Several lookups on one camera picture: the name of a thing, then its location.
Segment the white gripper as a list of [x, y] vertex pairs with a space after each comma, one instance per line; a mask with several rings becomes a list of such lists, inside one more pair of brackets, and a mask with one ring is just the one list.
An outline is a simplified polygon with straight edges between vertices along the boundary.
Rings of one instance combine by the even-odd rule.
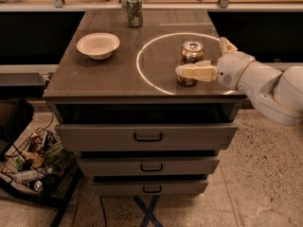
[[220, 38], [220, 49], [222, 56], [218, 59], [217, 67], [212, 65], [209, 60], [197, 61], [178, 65], [175, 68], [175, 73], [181, 78], [203, 82], [211, 82], [218, 78], [220, 84], [231, 90], [236, 90], [242, 72], [256, 59], [238, 51], [238, 48], [225, 37]]

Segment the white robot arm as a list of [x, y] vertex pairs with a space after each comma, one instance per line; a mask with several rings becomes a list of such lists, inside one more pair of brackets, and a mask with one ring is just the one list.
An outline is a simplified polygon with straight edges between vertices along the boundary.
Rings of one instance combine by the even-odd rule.
[[230, 90], [245, 94], [261, 114], [284, 126], [303, 121], [302, 66], [285, 71], [257, 61], [238, 50], [225, 37], [220, 38], [221, 56], [217, 65], [198, 61], [176, 67], [178, 76], [203, 82], [217, 80]]

